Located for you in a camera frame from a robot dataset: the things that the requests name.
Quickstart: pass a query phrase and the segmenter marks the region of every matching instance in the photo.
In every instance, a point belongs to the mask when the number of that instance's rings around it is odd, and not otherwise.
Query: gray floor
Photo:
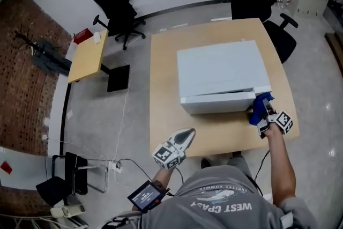
[[[230,17],[230,4],[202,6],[156,16],[141,29],[147,38],[132,38],[127,51],[113,38],[108,40],[104,64],[110,68],[132,65],[132,82],[125,107],[123,129],[118,147],[119,158],[131,158],[153,176],[158,166],[149,152],[149,77],[150,40],[152,33],[181,24],[201,24],[213,18]],[[272,21],[281,22],[279,10],[273,7]],[[286,30],[298,45],[284,68],[292,89],[299,118],[299,138],[287,142],[291,162],[297,177],[297,195],[307,202],[320,228],[334,228],[343,214],[343,79],[324,33],[332,31],[324,19],[295,18],[299,28]],[[117,135],[123,114],[126,91],[106,93],[107,77],[100,73],[73,84],[68,110],[65,140],[83,147],[66,144],[66,150],[107,159],[115,156]],[[243,152],[251,173],[256,174],[267,148]],[[188,178],[200,169],[199,159],[189,158],[181,166]],[[101,175],[89,172],[89,181],[100,184]],[[132,163],[123,162],[123,172],[117,174],[120,184],[134,188],[146,181],[145,175]],[[263,193],[271,192],[270,160],[266,159],[257,183]],[[172,176],[171,192],[181,184],[180,176]],[[121,211],[131,208],[126,197],[133,188],[118,185],[110,171],[107,194],[89,190],[80,200],[85,206],[83,218],[90,228]]]

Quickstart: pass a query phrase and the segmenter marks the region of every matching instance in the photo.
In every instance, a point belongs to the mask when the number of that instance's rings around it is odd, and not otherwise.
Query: black cable
[[[132,160],[132,159],[129,159],[129,158],[121,158],[120,160],[118,160],[118,162],[116,163],[116,168],[119,168],[119,166],[118,165],[121,165],[121,160],[129,160],[129,161],[131,161],[131,162],[133,162],[134,164],[136,164],[136,166],[139,168],[139,169],[141,169],[141,171],[146,175],[146,177],[150,180],[150,181],[152,181],[152,179],[148,176],[148,174],[147,173],[145,173],[145,171],[134,161],[134,160]]]
[[[181,174],[181,171],[178,169],[178,168],[175,168],[177,171],[178,171],[178,173],[180,174],[180,176],[181,176],[181,181],[182,181],[182,184],[184,184],[184,181],[183,181],[183,176],[182,176],[182,174]]]
[[[261,165],[260,165],[260,167],[259,167],[259,169],[258,169],[258,171],[257,171],[257,174],[256,174],[256,176],[255,176],[255,179],[254,179],[255,181],[256,181],[256,179],[257,179],[257,175],[258,175],[259,171],[261,171],[263,162],[264,162],[265,158],[268,156],[269,153],[270,153],[270,150],[268,150],[267,154],[266,154],[266,155],[264,156],[264,158],[262,159]]]

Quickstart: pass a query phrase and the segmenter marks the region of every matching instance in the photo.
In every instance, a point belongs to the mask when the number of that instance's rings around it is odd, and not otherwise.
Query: black stand
[[[130,65],[121,66],[114,69],[108,69],[101,64],[101,71],[108,74],[107,92],[124,90],[129,87]]]

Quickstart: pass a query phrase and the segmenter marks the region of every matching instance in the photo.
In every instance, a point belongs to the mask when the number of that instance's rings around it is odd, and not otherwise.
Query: wooden table
[[[91,37],[76,47],[70,66],[68,83],[73,83],[82,78],[92,76],[101,70],[109,76],[107,92],[123,90],[128,87],[130,73],[129,65],[110,70],[101,63],[107,35],[108,30],[105,29],[100,32],[100,42],[98,44],[95,44],[94,38]]]
[[[246,112],[191,116],[182,108],[178,93],[176,52],[210,44],[255,40],[262,55],[272,95],[272,106],[293,119],[286,139],[299,135],[292,93],[278,54],[259,19],[219,21],[187,26],[152,35],[150,67],[150,151],[181,128],[193,127],[195,139],[188,156],[243,151],[266,146]]]

